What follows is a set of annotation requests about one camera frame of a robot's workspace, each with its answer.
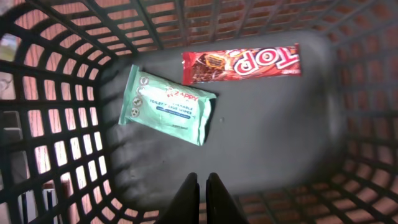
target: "chocolate wafer snack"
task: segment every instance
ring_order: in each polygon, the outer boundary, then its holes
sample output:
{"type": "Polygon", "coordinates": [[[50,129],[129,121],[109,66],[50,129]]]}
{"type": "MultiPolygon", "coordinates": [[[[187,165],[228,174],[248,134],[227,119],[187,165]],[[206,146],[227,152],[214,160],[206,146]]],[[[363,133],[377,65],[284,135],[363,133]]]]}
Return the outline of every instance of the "chocolate wafer snack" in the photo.
{"type": "Polygon", "coordinates": [[[258,49],[185,52],[182,84],[281,75],[301,76],[299,45],[258,49]]]}

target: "red lettering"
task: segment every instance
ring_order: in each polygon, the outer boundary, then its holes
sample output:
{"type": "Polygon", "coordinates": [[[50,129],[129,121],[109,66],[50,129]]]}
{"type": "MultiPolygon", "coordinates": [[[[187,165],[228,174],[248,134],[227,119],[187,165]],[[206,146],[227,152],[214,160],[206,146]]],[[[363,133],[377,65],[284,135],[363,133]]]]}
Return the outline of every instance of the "red lettering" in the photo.
{"type": "Polygon", "coordinates": [[[276,63],[278,69],[283,69],[289,65],[299,62],[299,55],[292,55],[287,47],[277,47],[278,53],[280,55],[280,62],[276,63]]]}
{"type": "Polygon", "coordinates": [[[240,75],[249,75],[258,69],[259,66],[254,61],[253,53],[249,50],[243,52],[243,58],[239,59],[234,66],[235,72],[240,75]]]}
{"type": "Polygon", "coordinates": [[[269,66],[279,60],[278,51],[275,49],[264,49],[257,53],[256,62],[262,66],[269,66]]]}

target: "circular icon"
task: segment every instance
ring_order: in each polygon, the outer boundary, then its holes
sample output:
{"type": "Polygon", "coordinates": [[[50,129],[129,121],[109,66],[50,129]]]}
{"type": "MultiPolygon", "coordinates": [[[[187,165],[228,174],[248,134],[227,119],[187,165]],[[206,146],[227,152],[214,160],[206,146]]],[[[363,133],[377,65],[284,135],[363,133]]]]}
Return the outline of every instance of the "circular icon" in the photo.
{"type": "Polygon", "coordinates": [[[139,116],[139,109],[137,109],[137,108],[131,109],[131,116],[132,116],[133,118],[138,117],[138,116],[139,116]]]}
{"type": "Polygon", "coordinates": [[[135,98],[132,100],[132,103],[133,103],[134,106],[140,107],[140,106],[142,105],[142,99],[139,98],[139,97],[135,97],[135,98]]]}
{"type": "Polygon", "coordinates": [[[146,85],[146,84],[149,83],[149,78],[147,78],[147,77],[141,77],[140,80],[139,80],[139,83],[140,83],[141,85],[146,85]]]}
{"type": "Polygon", "coordinates": [[[139,87],[136,89],[137,95],[142,96],[142,91],[143,91],[143,90],[145,90],[145,88],[144,88],[143,86],[139,86],[139,87]]]}

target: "black plastic basket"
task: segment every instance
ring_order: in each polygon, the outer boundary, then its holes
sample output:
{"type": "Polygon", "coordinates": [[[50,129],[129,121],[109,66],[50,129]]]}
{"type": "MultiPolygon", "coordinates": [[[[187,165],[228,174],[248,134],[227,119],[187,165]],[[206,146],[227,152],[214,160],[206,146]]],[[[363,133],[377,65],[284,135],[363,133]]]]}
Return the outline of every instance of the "black plastic basket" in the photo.
{"type": "MultiPolygon", "coordinates": [[[[141,63],[141,55],[166,57],[196,44],[228,49],[243,38],[311,30],[335,55],[331,82],[346,130],[340,167],[327,178],[234,199],[250,223],[397,223],[397,15],[393,0],[4,4],[0,222],[154,223],[164,207],[135,207],[115,181],[123,167],[111,155],[124,143],[109,139],[117,120],[104,120],[103,106],[123,96],[102,97],[100,88],[126,66],[120,58],[141,63]]],[[[205,211],[201,203],[202,222],[205,211]]]]}

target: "plastic grid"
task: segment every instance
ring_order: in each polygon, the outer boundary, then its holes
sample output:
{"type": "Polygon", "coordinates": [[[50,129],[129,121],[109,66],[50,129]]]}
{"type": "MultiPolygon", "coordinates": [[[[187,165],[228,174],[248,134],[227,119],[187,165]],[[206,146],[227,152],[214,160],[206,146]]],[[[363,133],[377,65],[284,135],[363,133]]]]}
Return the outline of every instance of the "plastic grid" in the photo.
{"type": "MultiPolygon", "coordinates": [[[[101,138],[113,124],[96,119],[95,108],[101,117],[104,103],[95,99],[95,87],[102,84],[96,77],[118,55],[293,29],[318,31],[336,50],[349,131],[346,161],[326,182],[237,195],[239,207],[251,223],[398,222],[395,1],[16,3],[0,17],[0,37],[13,35],[18,43],[13,58],[0,60],[0,71],[13,77],[15,89],[14,99],[0,100],[0,134],[10,111],[18,112],[22,130],[21,140],[3,137],[0,144],[0,204],[7,204],[11,222],[21,223],[18,196],[33,190],[37,218],[31,223],[48,223],[57,215],[64,223],[153,223],[158,211],[131,210],[111,191],[109,177],[117,170],[102,166],[118,146],[101,138]],[[10,159],[20,151],[30,176],[22,182],[13,176],[10,159]],[[72,190],[64,187],[65,179],[72,190]],[[48,182],[58,199],[52,209],[42,196],[48,182]],[[68,214],[70,207],[77,212],[68,214]]],[[[201,204],[203,222],[205,209],[201,204]]]]}

